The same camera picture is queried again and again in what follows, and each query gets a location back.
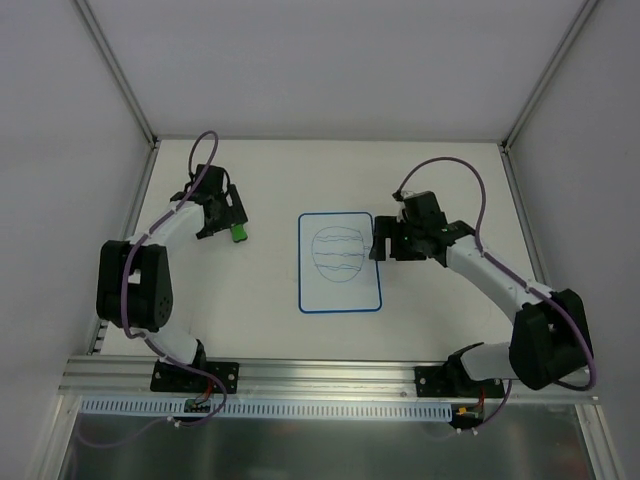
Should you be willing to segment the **green whiteboard eraser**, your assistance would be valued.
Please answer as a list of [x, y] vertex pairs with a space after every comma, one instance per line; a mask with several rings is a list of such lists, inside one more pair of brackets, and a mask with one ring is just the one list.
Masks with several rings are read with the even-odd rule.
[[230, 228], [231, 238], [234, 243], [241, 243], [248, 239], [248, 234], [243, 224], [236, 224]]

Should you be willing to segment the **blue-framed small whiteboard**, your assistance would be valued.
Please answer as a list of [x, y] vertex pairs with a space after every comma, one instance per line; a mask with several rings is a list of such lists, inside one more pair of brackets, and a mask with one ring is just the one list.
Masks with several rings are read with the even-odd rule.
[[364, 211], [298, 217], [298, 308], [303, 314], [373, 313], [382, 308], [379, 268], [369, 258], [373, 216]]

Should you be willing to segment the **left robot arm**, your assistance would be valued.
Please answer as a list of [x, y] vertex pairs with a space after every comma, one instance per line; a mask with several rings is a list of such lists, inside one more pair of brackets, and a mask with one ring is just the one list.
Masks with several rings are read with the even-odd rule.
[[175, 366], [173, 378], [187, 391], [208, 379], [202, 342], [171, 319], [174, 292], [170, 256], [192, 240], [228, 231], [248, 239], [248, 217], [226, 169], [200, 164], [193, 182], [171, 197], [151, 225], [100, 250], [96, 312], [129, 339], [141, 339], [159, 361]]

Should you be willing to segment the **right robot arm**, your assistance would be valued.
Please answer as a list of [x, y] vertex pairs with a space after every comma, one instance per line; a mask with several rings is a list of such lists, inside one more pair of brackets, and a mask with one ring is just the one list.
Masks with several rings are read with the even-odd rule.
[[[370, 259], [434, 260], [474, 285], [512, 325], [508, 342], [480, 342], [450, 354], [438, 380], [459, 396], [471, 395], [490, 380], [518, 380], [531, 390], [551, 384], [573, 391], [595, 386], [584, 303], [576, 292], [520, 277], [482, 245], [478, 228], [448, 221], [434, 193], [395, 198], [399, 213], [374, 219]], [[589, 371], [585, 384], [566, 382], [582, 368]]]

